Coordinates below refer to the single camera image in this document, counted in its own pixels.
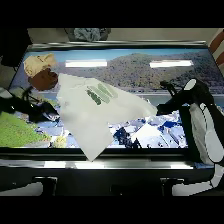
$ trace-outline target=brown object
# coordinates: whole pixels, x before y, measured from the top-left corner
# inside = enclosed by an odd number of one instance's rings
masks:
[[[39,91],[49,90],[57,84],[58,75],[55,72],[51,72],[50,68],[47,68],[38,72],[33,78],[29,77],[28,81]]]

